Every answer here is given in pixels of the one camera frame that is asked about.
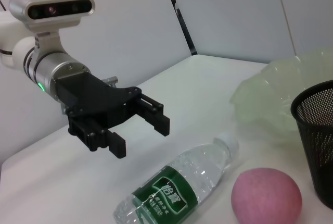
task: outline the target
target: silver camera housing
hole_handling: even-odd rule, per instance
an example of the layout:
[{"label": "silver camera housing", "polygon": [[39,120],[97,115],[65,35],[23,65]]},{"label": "silver camera housing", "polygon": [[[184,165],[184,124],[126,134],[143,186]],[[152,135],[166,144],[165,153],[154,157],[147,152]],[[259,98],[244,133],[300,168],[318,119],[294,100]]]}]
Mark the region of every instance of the silver camera housing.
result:
[{"label": "silver camera housing", "polygon": [[94,0],[89,0],[92,3],[92,8],[87,13],[80,13],[66,16],[54,16],[44,19],[32,19],[28,16],[28,10],[35,5],[48,5],[62,2],[72,2],[80,0],[10,0],[9,11],[11,14],[34,33],[57,31],[61,28],[77,26],[83,16],[89,16],[95,11]]}]

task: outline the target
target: white tabletop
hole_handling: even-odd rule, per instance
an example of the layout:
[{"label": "white tabletop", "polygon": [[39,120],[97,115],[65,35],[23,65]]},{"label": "white tabletop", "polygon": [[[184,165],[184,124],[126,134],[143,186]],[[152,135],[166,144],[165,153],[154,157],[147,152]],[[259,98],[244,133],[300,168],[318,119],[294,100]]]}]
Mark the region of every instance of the white tabletop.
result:
[{"label": "white tabletop", "polygon": [[[2,167],[0,223],[115,223],[116,205],[177,154],[235,128],[229,99],[242,80],[263,67],[197,55],[143,83],[143,93],[164,104],[171,134],[165,138],[133,117],[113,128],[127,141],[124,159],[107,149],[91,153],[67,127],[24,149]],[[315,196],[299,139],[235,129],[241,148],[237,166],[184,223],[236,224],[230,204],[233,184],[241,172],[256,167],[279,169],[296,181],[303,196],[298,224],[331,223],[333,211]]]}]

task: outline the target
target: green bottle label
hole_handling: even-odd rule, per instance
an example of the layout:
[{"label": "green bottle label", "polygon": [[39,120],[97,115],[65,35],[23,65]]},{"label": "green bottle label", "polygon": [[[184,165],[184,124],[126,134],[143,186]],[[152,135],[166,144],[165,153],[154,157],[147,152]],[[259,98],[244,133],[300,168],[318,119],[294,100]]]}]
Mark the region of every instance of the green bottle label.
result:
[{"label": "green bottle label", "polygon": [[138,208],[141,224],[149,223],[150,218],[158,224],[177,224],[190,214],[198,205],[197,197],[184,177],[170,166],[165,166],[155,177],[135,195],[144,209]]}]

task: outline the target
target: plastic bottle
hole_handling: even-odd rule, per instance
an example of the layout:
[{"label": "plastic bottle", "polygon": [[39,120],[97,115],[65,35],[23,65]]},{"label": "plastic bottle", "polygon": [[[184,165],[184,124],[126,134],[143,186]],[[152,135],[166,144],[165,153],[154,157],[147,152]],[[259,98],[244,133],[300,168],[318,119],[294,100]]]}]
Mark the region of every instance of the plastic bottle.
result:
[{"label": "plastic bottle", "polygon": [[210,196],[238,149],[236,140],[221,134],[180,154],[117,206],[116,223],[181,223]]}]

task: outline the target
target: translucent plastic bag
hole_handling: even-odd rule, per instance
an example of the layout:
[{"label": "translucent plastic bag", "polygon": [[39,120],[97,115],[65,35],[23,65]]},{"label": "translucent plastic bag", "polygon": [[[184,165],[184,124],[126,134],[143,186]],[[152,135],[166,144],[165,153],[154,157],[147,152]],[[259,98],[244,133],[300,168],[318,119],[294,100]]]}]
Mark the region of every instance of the translucent plastic bag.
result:
[{"label": "translucent plastic bag", "polygon": [[282,134],[297,131],[290,112],[292,101],[302,91],[333,80],[333,49],[277,60],[243,81],[230,102],[241,123],[264,120]]}]

